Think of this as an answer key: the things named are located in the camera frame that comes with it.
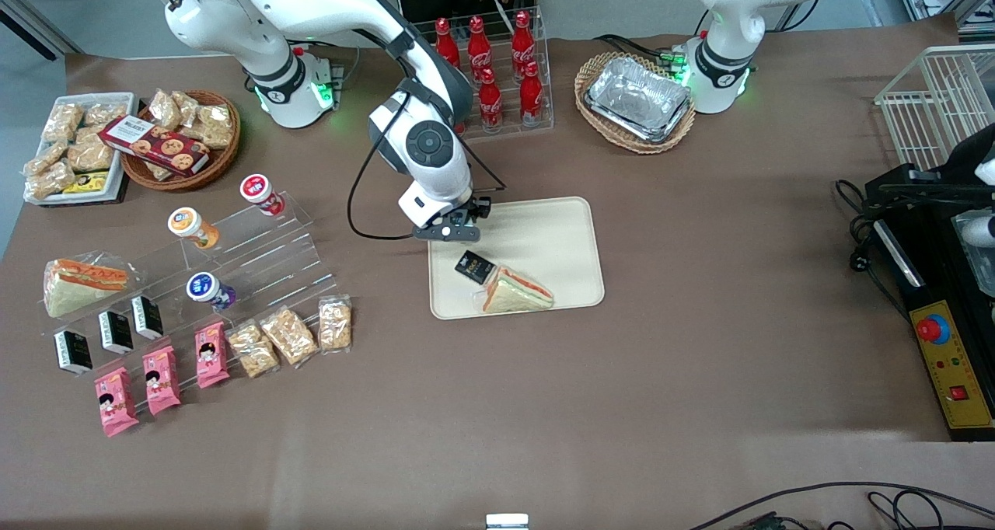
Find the robotic arm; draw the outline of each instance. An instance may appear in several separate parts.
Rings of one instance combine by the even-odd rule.
[[[258,85],[278,124],[303,127],[331,108],[316,88],[326,62],[295,55],[284,34],[355,30],[397,60],[407,78],[370,115],[370,138],[394,171],[413,177],[398,200],[419,239],[478,240],[490,200],[473,197],[470,166],[452,125],[470,113],[473,90],[386,0],[182,0],[166,9],[185,44],[226,52]]]

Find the yellow control panel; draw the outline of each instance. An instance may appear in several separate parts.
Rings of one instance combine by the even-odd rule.
[[[992,414],[946,301],[913,310],[909,317],[949,427],[992,427]]]

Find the brown table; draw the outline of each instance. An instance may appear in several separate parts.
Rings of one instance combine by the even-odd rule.
[[[679,529],[831,479],[990,502],[995,448],[946,441],[909,329],[847,268],[850,212],[832,195],[837,177],[863,183],[895,162],[871,97],[921,49],[955,42],[946,18],[772,34],[735,108],[643,158],[573,108],[573,74],[604,46],[551,41],[555,129],[476,147],[511,186],[502,200],[590,201],[605,300],[454,322],[429,312],[423,243],[359,239],[345,223],[367,113],[399,79],[383,54],[364,54],[344,108],[302,131],[260,111],[230,58],[71,57],[72,93],[231,97],[243,150],[195,194],[132,187],[120,205],[22,211],[0,267],[0,525],[479,528],[487,512],[524,511],[537,529]],[[58,371],[37,335],[45,262],[148,253],[172,240],[164,216],[178,205],[216,218],[244,207],[235,186],[256,171],[316,218],[358,310],[353,353],[190,392],[105,438],[92,386]],[[394,204],[407,183],[374,162],[360,225],[408,229]],[[769,506],[871,520],[857,489]]]

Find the red button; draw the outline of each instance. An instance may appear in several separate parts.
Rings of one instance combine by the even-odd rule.
[[[916,324],[916,332],[927,342],[935,342],[943,335],[939,323],[932,318],[923,318]]]

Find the coca-cola bottle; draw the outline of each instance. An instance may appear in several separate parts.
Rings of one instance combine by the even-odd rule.
[[[491,42],[484,34],[484,20],[480,16],[470,17],[470,44],[466,45],[470,55],[470,70],[473,80],[480,84],[480,70],[491,66]]]
[[[487,66],[480,70],[480,122],[484,132],[496,134],[501,130],[501,89],[494,84],[494,70]]]
[[[530,21],[532,16],[524,9],[515,14],[515,35],[511,37],[511,66],[515,69],[515,84],[522,83],[525,64],[536,59],[536,39],[532,38]]]
[[[459,69],[459,48],[452,40],[452,34],[449,33],[449,20],[445,17],[438,17],[436,21],[436,51],[455,69]]]
[[[539,81],[539,65],[536,60],[525,64],[525,79],[522,80],[522,126],[536,127],[543,119],[543,84]]]

